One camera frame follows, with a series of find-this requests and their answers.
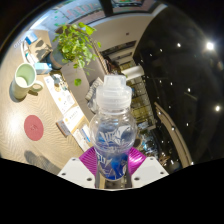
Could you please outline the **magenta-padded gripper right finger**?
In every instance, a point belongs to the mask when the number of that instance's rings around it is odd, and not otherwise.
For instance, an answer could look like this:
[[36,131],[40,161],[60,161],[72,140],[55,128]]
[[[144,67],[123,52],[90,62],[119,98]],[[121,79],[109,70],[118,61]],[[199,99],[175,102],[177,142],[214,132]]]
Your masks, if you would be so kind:
[[127,163],[127,187],[140,188],[168,175],[155,157],[146,157],[131,148]]

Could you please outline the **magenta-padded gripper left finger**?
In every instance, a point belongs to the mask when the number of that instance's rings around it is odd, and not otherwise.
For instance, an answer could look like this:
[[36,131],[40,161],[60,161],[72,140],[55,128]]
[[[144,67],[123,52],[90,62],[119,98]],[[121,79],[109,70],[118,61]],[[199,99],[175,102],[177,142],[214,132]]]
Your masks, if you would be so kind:
[[94,148],[89,148],[79,158],[72,157],[58,176],[84,188],[98,188],[99,173]]

